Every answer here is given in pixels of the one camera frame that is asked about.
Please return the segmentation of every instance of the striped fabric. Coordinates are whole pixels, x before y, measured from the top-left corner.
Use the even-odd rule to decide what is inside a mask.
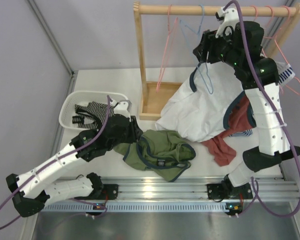
[[[253,134],[252,129],[236,132],[231,134],[229,137],[249,137]]]
[[[110,117],[114,115],[114,106],[110,106]],[[72,123],[78,118],[83,119],[83,122],[77,123],[77,127],[81,129],[100,129],[101,125],[105,122],[107,104],[98,102],[89,102],[87,106],[75,105],[74,111],[76,116],[72,118]]]
[[[279,73],[279,84],[281,86],[286,85],[295,77],[295,72],[292,70],[290,64],[283,63],[283,62],[275,62],[278,68]]]

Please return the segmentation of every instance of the white table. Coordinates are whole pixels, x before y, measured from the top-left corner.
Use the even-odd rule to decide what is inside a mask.
[[[175,80],[183,82],[193,71],[193,67],[167,68],[165,70],[163,81]],[[157,81],[159,68],[148,68],[146,70],[148,81]],[[138,125],[143,130],[155,130],[154,121],[141,121],[138,118],[139,105],[141,100],[141,77],[139,68],[131,69],[101,69],[101,70],[80,70],[77,75],[74,91],[104,91],[115,92],[126,95],[132,102],[131,115],[137,116]],[[61,148],[70,142],[80,131],[65,129]],[[191,161],[191,167],[187,169],[179,178],[197,178],[197,177],[224,177],[239,165],[242,161],[242,153],[245,150],[256,147],[259,142],[258,133],[253,131],[249,137],[228,137],[226,143],[236,150],[237,156],[228,165],[220,167],[214,161],[214,157],[209,154],[207,148],[200,143],[190,143],[195,149],[196,157]],[[123,156],[110,151],[104,156],[98,157],[91,162],[73,169],[64,177],[76,177],[80,174],[86,175],[95,172],[102,177],[108,178],[160,178],[152,171],[135,170],[125,164]],[[282,178],[280,167],[274,166],[261,170],[257,173],[258,178]]]

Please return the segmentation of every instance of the metal floor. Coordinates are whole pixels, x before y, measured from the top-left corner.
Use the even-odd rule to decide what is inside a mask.
[[[291,211],[287,203],[269,203],[277,213]],[[239,218],[225,213],[107,213],[92,220],[74,213],[42,212],[32,240],[299,240],[293,218],[277,218],[258,203]]]

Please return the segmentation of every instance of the pink hanger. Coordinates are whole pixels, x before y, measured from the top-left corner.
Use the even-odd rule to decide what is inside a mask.
[[[254,21],[255,21],[255,20],[257,19],[257,17],[258,17],[258,9],[257,9],[255,6],[251,6],[251,7],[254,7],[255,12],[256,12],[256,16],[255,16],[255,18],[254,18]],[[265,29],[267,29],[267,27],[270,25],[270,23],[271,23],[272,20],[274,19],[274,10],[273,10],[273,8],[272,8],[271,6],[269,6],[269,5],[266,5],[265,7],[270,8],[270,9],[271,9],[271,14],[272,14],[271,19],[268,21],[268,23],[267,23],[267,24],[265,25],[265,27],[264,27]],[[291,11],[290,11],[290,8],[287,7],[287,6],[282,6],[282,7],[286,8],[287,11],[288,11],[288,18],[287,18],[287,20],[284,22],[284,24],[282,25],[282,27],[280,27],[280,28],[278,29],[278,31],[274,34],[274,36],[272,36],[272,37],[264,36],[263,38],[265,38],[265,39],[273,39],[274,44],[275,44],[275,46],[278,48],[278,50],[279,50],[280,54],[282,55],[283,59],[285,60],[285,62],[286,62],[287,64],[289,64],[289,62],[288,62],[286,56],[285,56],[284,53],[282,52],[282,50],[281,50],[281,48],[279,47],[278,42],[277,42],[277,36],[278,36],[278,33],[281,31],[282,28],[284,28],[284,27],[289,23],[290,18],[291,18]],[[267,57],[267,55],[266,55],[264,49],[262,49],[262,53],[263,53],[263,55],[264,55],[265,57]],[[294,79],[296,79],[296,80],[299,82],[299,84],[300,84],[300,79],[299,79],[299,78],[297,78],[297,77],[295,76]],[[300,96],[300,92],[297,92],[297,91],[294,90],[292,87],[290,87],[288,84],[286,84],[285,86],[286,86],[288,89],[290,89],[292,92],[294,92],[295,94],[297,94],[297,95]]]
[[[174,43],[174,38],[175,38],[176,32],[177,32],[177,31],[175,31],[175,29],[178,26],[178,17],[175,18],[175,20],[173,22],[172,29],[170,30],[170,10],[171,10],[171,7],[172,7],[172,5],[170,5],[169,8],[168,8],[168,36],[166,38],[166,43],[165,43],[165,47],[164,47],[164,52],[163,52],[163,57],[162,57],[158,82],[156,84],[156,92],[159,91],[161,81],[164,77],[165,70],[166,70],[166,65],[169,61],[170,53],[171,53],[171,50],[172,50],[172,45]],[[172,35],[172,39],[171,39],[171,44],[170,44],[170,47],[169,47],[169,50],[168,50],[168,55],[167,55],[167,58],[166,58],[166,61],[165,61],[165,56],[166,56],[167,49],[168,49],[168,43],[169,43],[170,35],[171,35],[172,32],[173,32],[173,35]]]

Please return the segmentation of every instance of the blue hanger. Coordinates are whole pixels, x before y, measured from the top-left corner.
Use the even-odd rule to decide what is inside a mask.
[[[180,21],[179,21],[180,29],[181,29],[182,35],[183,35],[183,37],[184,37],[186,46],[187,46],[188,50],[190,51],[190,54],[191,54],[191,56],[193,57],[195,63],[198,62],[198,60],[197,60],[196,56],[194,56],[193,53],[192,53],[193,48],[190,46],[189,40],[188,40],[188,38],[186,37],[186,34],[185,34],[185,32],[184,32],[184,29],[183,29],[183,26],[186,27],[186,28],[188,28],[189,30],[191,30],[194,34],[196,34],[196,35],[197,35],[197,38],[198,38],[198,43],[200,43],[200,41],[201,41],[201,34],[200,34],[200,33],[201,33],[201,26],[202,26],[202,23],[203,23],[203,21],[204,21],[204,16],[205,16],[205,7],[204,7],[203,5],[201,5],[201,4],[200,4],[200,7],[202,8],[202,18],[201,18],[201,21],[200,21],[200,25],[199,25],[198,31],[195,31],[192,27],[190,27],[186,21],[184,21],[184,20],[182,20],[182,19],[180,19]],[[209,94],[213,94],[213,93],[214,93],[214,86],[213,86],[212,81],[211,81],[211,78],[210,78],[210,76],[209,76],[207,63],[205,62],[206,76],[207,76],[208,79],[209,79],[211,90],[209,89],[209,87],[208,87],[208,85],[207,85],[207,83],[206,83],[206,80],[205,80],[205,78],[204,78],[202,72],[201,72],[200,69],[199,69],[200,65],[201,65],[201,64],[199,63],[199,64],[196,66],[196,69],[194,70],[194,72],[195,72],[196,70],[198,70],[198,72],[200,73],[200,76],[201,76],[201,78],[202,78],[202,80],[203,80],[203,82],[204,82],[204,84],[205,84],[205,86],[206,86],[206,89],[208,90]]]

